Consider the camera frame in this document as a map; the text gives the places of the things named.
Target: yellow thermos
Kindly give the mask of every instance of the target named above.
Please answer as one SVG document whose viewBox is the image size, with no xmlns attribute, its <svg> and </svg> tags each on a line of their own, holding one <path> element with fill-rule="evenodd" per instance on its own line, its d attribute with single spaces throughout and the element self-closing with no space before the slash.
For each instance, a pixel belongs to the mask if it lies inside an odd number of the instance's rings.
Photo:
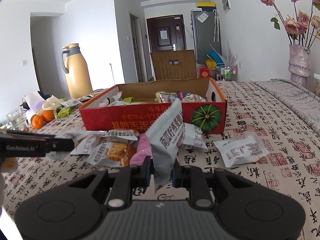
<svg viewBox="0 0 320 240">
<path fill-rule="evenodd" d="M 80 98 L 91 94 L 92 86 L 87 63 L 80 52 L 78 43 L 62 47 L 62 68 L 66 73 L 71 98 Z"/>
</svg>

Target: brown door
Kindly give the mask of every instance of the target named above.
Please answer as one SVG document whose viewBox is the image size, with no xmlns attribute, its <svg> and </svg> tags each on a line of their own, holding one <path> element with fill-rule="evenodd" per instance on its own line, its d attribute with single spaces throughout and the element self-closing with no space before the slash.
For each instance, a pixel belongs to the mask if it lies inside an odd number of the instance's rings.
<svg viewBox="0 0 320 240">
<path fill-rule="evenodd" d="M 150 18 L 147 24 L 151 52 L 186 49 L 182 15 Z"/>
</svg>

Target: grey refrigerator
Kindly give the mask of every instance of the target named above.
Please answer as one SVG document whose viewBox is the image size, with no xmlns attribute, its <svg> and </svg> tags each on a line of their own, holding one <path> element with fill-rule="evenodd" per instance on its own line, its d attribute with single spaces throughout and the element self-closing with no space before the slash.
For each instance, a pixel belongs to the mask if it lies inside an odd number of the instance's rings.
<svg viewBox="0 0 320 240">
<path fill-rule="evenodd" d="M 201 22 L 197 19 L 197 15 L 201 13 L 201 11 L 192 11 L 191 20 L 195 43 L 196 62 L 201 65 L 205 65 L 205 61 L 208 59 L 208 57 L 204 56 L 204 54 L 212 50 L 210 45 L 212 45 L 212 47 L 214 47 L 214 49 L 221 54 L 221 38 L 220 32 L 218 33 L 218 27 L 216 28 L 216 33 L 214 33 L 215 13 L 207 12 L 209 17 L 204 22 Z"/>
</svg>

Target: red box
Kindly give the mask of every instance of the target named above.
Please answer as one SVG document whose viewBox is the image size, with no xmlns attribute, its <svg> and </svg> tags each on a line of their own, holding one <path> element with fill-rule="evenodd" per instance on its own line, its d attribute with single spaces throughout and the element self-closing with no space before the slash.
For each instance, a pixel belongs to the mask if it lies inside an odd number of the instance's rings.
<svg viewBox="0 0 320 240">
<path fill-rule="evenodd" d="M 201 67 L 200 68 L 200 78 L 209 78 L 210 72 L 207 67 Z"/>
<path fill-rule="evenodd" d="M 134 97 L 147 104 L 99 107 L 105 99 L 122 91 L 122 98 Z M 136 129 L 146 131 L 170 107 L 171 103 L 158 103 L 156 92 L 188 92 L 207 98 L 208 102 L 182 103 L 183 121 L 202 128 L 204 133 L 223 133 L 227 101 L 212 78 L 159 80 L 145 83 L 115 85 L 80 107 L 87 130 Z"/>
</svg>

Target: pink vase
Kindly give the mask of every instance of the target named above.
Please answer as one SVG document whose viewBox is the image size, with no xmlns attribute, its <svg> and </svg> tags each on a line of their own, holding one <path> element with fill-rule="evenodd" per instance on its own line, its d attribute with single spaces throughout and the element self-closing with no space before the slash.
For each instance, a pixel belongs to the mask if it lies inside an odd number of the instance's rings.
<svg viewBox="0 0 320 240">
<path fill-rule="evenodd" d="M 311 52 L 307 47 L 289 44 L 290 59 L 288 70 L 291 73 L 290 80 L 301 85 L 307 86 L 307 79 L 311 76 Z"/>
</svg>

